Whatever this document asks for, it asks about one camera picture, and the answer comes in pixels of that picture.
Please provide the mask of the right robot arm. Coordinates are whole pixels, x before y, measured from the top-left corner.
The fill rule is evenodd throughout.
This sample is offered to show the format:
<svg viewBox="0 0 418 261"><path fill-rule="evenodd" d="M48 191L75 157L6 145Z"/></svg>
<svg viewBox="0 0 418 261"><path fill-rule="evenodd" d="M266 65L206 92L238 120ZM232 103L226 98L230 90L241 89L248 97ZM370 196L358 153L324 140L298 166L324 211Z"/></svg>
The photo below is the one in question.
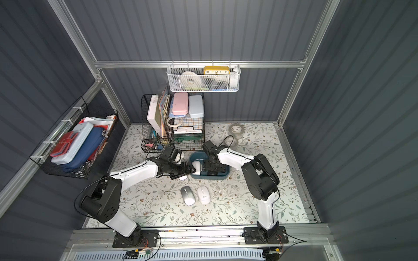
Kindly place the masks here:
<svg viewBox="0 0 418 261"><path fill-rule="evenodd" d="M203 168L210 176L225 172L228 166L241 171L249 192L258 200L259 230L266 234L278 230L279 223L274 204L280 198L280 181L266 156L245 155L226 145L216 146L212 141L205 142L202 150L207 155Z"/></svg>

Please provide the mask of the light grey pencil case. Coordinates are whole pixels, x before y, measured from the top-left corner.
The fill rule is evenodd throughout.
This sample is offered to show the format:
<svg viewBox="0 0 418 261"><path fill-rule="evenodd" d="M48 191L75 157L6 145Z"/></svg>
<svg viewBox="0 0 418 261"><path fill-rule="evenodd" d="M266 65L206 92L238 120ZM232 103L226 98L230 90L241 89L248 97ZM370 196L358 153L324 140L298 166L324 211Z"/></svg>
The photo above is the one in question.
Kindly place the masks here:
<svg viewBox="0 0 418 261"><path fill-rule="evenodd" d="M201 95L192 95L189 97L189 116L192 119L204 117L204 103Z"/></svg>

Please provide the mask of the teal storage box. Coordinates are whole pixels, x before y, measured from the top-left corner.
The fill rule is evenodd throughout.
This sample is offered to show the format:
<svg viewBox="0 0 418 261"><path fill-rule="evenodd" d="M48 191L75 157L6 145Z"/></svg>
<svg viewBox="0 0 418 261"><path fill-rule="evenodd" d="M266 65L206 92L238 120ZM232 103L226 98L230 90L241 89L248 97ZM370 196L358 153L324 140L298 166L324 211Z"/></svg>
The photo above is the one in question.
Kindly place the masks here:
<svg viewBox="0 0 418 261"><path fill-rule="evenodd" d="M195 179L224 180L230 173L229 166L212 163L204 151L192 153L189 161L191 163L199 162L201 164L200 171L191 174L191 177Z"/></svg>

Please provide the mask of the clear tape roll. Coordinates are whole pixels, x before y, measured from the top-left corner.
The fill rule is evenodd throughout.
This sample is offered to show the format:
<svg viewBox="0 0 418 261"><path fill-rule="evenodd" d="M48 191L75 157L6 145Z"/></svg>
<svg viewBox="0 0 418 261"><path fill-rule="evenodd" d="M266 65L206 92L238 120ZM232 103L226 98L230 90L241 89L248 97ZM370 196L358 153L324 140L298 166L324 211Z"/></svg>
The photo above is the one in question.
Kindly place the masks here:
<svg viewBox="0 0 418 261"><path fill-rule="evenodd" d="M225 142L226 146L229 148L229 150L236 151L238 147L238 140L236 140L233 137L229 137L228 140Z"/></svg>
<svg viewBox="0 0 418 261"><path fill-rule="evenodd" d="M245 127L242 124L231 124L228 130L230 135L232 135L237 140L242 139L245 134Z"/></svg>

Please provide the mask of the white rounded mouse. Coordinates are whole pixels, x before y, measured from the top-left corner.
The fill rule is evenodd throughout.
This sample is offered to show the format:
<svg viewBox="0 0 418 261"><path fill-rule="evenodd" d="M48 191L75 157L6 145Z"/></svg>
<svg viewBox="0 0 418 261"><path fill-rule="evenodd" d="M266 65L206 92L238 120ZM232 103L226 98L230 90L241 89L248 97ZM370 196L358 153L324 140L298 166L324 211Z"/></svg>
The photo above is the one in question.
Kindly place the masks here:
<svg viewBox="0 0 418 261"><path fill-rule="evenodd" d="M192 173L192 175L201 175L202 172L202 164L200 161L193 161L192 166L195 169L195 172Z"/></svg>

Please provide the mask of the pink pencil case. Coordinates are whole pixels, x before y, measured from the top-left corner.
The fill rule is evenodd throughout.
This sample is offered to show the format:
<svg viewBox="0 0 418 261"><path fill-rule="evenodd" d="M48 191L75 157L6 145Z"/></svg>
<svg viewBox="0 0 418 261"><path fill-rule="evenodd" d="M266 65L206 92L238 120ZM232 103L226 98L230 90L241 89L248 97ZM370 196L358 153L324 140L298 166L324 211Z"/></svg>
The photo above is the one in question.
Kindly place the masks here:
<svg viewBox="0 0 418 261"><path fill-rule="evenodd" d="M189 95L186 92L176 92L173 98L172 114L182 116L188 113Z"/></svg>

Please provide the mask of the yellow clock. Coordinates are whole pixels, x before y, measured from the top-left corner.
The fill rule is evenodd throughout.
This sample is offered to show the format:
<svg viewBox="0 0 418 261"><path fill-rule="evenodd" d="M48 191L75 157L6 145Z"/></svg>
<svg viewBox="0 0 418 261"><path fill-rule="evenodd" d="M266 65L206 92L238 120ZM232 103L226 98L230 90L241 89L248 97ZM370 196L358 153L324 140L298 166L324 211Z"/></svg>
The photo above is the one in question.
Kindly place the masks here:
<svg viewBox="0 0 418 261"><path fill-rule="evenodd" d="M228 66L210 65L204 67L204 75L229 75Z"/></svg>

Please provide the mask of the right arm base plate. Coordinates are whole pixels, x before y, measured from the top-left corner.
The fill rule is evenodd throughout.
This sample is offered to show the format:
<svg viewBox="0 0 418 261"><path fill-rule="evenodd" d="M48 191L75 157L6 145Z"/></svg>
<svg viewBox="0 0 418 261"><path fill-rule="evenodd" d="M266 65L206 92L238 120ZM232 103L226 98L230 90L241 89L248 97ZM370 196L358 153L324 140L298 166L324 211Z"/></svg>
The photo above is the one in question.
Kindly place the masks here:
<svg viewBox="0 0 418 261"><path fill-rule="evenodd" d="M273 244L282 245L289 243L289 238L284 226L273 227L265 230L262 227L245 227L241 236L247 245Z"/></svg>

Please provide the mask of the navy blue pouch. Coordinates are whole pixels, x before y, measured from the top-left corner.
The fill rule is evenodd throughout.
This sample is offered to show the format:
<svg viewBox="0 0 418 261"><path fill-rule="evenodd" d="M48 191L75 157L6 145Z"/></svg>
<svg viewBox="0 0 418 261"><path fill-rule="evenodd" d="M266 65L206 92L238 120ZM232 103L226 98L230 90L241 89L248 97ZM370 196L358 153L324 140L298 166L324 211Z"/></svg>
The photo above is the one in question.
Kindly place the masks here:
<svg viewBox="0 0 418 261"><path fill-rule="evenodd" d="M63 164L62 170L64 172L71 172L72 170L78 169L82 166L102 143L105 138L102 134L103 131L104 129L101 127L94 127L75 155L74 159L70 163Z"/></svg>

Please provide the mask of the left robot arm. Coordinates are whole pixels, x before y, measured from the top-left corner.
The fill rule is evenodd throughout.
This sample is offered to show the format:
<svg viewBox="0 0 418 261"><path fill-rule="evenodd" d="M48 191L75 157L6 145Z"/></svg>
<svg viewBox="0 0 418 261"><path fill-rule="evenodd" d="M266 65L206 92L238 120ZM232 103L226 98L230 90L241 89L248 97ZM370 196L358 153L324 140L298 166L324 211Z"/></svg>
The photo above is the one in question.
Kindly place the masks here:
<svg viewBox="0 0 418 261"><path fill-rule="evenodd" d="M90 218L128 238L139 229L139 225L121 208L122 193L153 178L178 179L194 172L196 168L184 161L182 151L167 147L158 156L147 157L138 165L106 174L87 186L78 207Z"/></svg>

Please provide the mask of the white tape roll in basket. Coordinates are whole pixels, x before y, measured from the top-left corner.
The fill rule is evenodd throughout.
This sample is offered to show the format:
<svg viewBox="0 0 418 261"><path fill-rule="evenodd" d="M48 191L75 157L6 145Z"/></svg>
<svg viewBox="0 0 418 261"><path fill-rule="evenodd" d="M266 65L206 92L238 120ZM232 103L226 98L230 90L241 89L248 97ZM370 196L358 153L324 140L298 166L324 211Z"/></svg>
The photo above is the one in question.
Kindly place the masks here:
<svg viewBox="0 0 418 261"><path fill-rule="evenodd" d="M180 75L180 83L184 89L198 89L202 87L201 77L191 71L183 72Z"/></svg>

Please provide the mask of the white plastic case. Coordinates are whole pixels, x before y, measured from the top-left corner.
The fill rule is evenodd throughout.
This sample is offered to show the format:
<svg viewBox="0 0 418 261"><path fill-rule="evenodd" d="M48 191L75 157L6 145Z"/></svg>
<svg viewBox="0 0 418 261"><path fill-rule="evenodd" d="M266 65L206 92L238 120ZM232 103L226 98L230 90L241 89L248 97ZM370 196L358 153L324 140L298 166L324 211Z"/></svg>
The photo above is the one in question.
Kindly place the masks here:
<svg viewBox="0 0 418 261"><path fill-rule="evenodd" d="M75 138L74 142L71 144L68 152L58 157L52 157L51 162L57 165L70 163L74 159L75 155L77 154L81 146L83 145L87 136L92 131L93 127L94 125L91 124L90 122L77 124L71 131L78 132L78 136Z"/></svg>

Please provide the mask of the white mesh wall basket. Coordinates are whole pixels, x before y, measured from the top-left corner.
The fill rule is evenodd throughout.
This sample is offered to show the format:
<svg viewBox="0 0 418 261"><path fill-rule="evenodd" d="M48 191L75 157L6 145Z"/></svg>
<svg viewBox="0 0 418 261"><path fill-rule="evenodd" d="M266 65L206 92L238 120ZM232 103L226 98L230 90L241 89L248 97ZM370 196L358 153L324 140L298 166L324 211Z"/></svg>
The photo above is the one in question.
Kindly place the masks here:
<svg viewBox="0 0 418 261"><path fill-rule="evenodd" d="M204 75L204 67L210 65L198 64L169 64L167 67L167 78L172 92L237 92L241 77L239 65L219 65L230 68L229 75ZM202 87L198 89L184 89L180 83L180 75L183 72L195 72L201 77Z"/></svg>

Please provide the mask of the white book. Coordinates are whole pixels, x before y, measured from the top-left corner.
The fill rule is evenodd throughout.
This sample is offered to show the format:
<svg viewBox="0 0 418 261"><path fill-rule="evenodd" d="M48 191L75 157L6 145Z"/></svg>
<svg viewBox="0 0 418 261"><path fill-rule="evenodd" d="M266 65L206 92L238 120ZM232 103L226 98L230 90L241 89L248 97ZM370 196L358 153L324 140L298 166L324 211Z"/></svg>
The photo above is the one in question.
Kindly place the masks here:
<svg viewBox="0 0 418 261"><path fill-rule="evenodd" d="M148 109L147 120L153 130L156 132L158 136L162 134L162 127L161 127L161 112L158 103L158 95L152 95L150 100L150 105Z"/></svg>

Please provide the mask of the red wallet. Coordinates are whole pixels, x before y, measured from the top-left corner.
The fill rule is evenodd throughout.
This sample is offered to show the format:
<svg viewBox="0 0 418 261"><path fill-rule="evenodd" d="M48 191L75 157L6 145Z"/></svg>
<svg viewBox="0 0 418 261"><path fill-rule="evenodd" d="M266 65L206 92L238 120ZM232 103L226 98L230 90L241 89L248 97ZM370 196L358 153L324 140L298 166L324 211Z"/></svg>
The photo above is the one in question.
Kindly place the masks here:
<svg viewBox="0 0 418 261"><path fill-rule="evenodd" d="M60 138L54 149L51 151L50 156L58 157L60 155L66 154L77 136L78 132L70 131L65 133Z"/></svg>

